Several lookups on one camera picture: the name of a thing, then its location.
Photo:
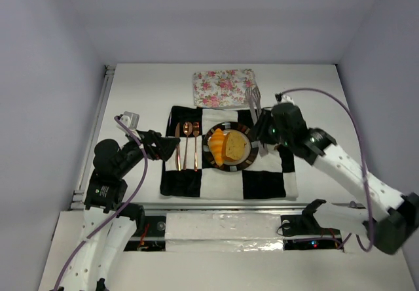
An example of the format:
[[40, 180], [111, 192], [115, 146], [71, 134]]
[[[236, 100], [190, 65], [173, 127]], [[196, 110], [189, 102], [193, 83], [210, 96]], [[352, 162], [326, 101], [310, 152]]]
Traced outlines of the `orange croissant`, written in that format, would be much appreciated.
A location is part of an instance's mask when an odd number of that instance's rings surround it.
[[208, 141], [208, 147], [213, 155], [217, 166], [223, 165], [223, 146], [225, 142], [225, 135], [223, 131], [217, 128]]

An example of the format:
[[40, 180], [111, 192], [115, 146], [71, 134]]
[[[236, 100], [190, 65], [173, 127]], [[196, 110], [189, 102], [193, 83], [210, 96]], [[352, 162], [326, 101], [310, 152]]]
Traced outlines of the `silver metal tongs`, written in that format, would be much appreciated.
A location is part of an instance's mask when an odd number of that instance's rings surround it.
[[[249, 106], [249, 111], [250, 111], [250, 114], [251, 114], [253, 124], [255, 125], [257, 123], [258, 118], [257, 118], [257, 112], [255, 110], [255, 102], [254, 102], [254, 98], [253, 98], [252, 88], [246, 88], [245, 96], [246, 96], [247, 104]], [[264, 147], [264, 145], [261, 144], [260, 142], [258, 142], [258, 146], [259, 146], [259, 155], [262, 158], [267, 156], [268, 155], [268, 150]]]

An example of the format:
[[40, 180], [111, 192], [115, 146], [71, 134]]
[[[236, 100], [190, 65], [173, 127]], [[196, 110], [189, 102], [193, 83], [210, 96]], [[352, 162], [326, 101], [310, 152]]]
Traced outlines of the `brown bread slice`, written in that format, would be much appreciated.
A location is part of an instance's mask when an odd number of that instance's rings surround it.
[[223, 143], [223, 158], [228, 161], [240, 160], [245, 153], [246, 145], [246, 140], [240, 132], [234, 130], [228, 132]]

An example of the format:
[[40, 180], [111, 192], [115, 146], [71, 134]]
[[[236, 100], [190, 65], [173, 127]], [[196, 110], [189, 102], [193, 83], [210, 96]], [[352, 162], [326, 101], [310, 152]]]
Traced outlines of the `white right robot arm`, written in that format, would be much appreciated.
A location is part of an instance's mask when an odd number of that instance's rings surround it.
[[369, 239], [385, 254], [395, 254], [418, 229], [418, 194], [405, 195], [382, 182], [351, 158], [326, 131], [308, 128], [290, 102], [262, 110], [251, 130], [263, 144], [285, 147], [338, 182], [365, 210], [336, 206], [324, 199], [308, 204], [289, 230], [335, 228]]

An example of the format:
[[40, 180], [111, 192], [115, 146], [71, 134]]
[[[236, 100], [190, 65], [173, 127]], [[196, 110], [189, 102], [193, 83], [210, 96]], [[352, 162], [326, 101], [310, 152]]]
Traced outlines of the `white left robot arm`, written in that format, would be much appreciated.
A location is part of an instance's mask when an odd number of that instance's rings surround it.
[[153, 130], [128, 134], [119, 146], [113, 139], [94, 148], [94, 170], [84, 199], [77, 247], [65, 262], [55, 290], [107, 290], [112, 272], [135, 233], [147, 230], [143, 206], [124, 200], [124, 177], [140, 161], [169, 160], [180, 143]]

